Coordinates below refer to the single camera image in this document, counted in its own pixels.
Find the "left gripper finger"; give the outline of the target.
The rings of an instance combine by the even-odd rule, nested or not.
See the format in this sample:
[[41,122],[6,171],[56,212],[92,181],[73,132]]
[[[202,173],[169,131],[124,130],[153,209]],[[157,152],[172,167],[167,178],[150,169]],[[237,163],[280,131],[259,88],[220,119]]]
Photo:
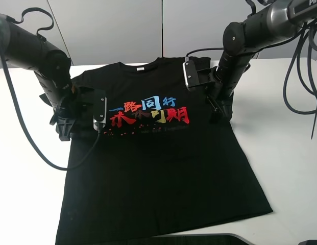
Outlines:
[[74,118],[58,117],[56,122],[56,132],[58,133],[59,139],[61,141],[70,141],[70,134],[75,122],[76,120]]

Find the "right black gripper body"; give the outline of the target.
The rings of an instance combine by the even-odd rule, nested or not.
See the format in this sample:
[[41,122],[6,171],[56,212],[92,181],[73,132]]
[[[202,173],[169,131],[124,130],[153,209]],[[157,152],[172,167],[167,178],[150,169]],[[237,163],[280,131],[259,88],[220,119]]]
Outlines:
[[227,81],[217,77],[217,67],[197,70],[200,86],[204,87],[205,94],[220,102],[233,102],[233,89]]

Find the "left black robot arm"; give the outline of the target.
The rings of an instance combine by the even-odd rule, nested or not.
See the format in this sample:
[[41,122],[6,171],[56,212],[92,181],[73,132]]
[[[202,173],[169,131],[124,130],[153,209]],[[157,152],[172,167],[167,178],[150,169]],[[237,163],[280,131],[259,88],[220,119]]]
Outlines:
[[17,101],[7,65],[33,71],[44,93],[42,101],[52,107],[50,124],[61,141],[89,131],[102,132],[106,124],[107,99],[102,89],[79,86],[71,81],[71,59],[40,33],[21,28],[14,18],[0,14],[0,61]]

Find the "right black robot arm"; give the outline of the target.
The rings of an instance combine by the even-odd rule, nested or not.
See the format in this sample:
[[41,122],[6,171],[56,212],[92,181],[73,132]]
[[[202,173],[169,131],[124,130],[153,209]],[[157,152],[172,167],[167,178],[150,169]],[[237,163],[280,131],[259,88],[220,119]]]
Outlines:
[[317,52],[317,1],[261,1],[264,9],[257,12],[248,1],[252,14],[242,22],[230,23],[223,34],[223,53],[217,66],[197,70],[188,87],[203,86],[211,106],[212,121],[229,121],[232,117],[233,92],[241,76],[250,68],[250,61],[260,51],[298,40],[283,84],[287,108],[301,115],[317,115],[314,110],[300,111],[292,107],[286,89],[290,72],[295,66],[305,90],[317,102],[317,87],[311,72],[311,55]]

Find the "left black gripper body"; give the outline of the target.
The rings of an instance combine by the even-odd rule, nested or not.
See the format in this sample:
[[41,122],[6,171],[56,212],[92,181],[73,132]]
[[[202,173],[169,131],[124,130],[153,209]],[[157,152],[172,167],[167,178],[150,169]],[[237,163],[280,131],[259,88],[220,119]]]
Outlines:
[[54,114],[50,125],[55,125],[58,117],[74,118],[76,120],[73,128],[93,127],[93,88],[75,87],[74,91],[58,99],[54,108]]

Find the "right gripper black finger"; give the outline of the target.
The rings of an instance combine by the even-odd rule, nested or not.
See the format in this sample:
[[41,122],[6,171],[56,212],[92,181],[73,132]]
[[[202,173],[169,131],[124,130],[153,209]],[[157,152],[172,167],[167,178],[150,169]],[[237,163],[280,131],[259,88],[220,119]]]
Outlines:
[[226,123],[231,120],[231,97],[215,100],[211,96],[206,96],[206,103],[211,107],[210,123]]

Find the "black robot base front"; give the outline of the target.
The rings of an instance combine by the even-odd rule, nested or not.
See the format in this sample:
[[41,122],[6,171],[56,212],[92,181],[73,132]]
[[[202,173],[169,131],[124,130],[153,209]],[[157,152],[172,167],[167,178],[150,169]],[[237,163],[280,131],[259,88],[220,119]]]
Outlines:
[[231,235],[187,235],[187,236],[167,236],[157,237],[160,244],[179,244],[179,245],[248,245],[247,242]]

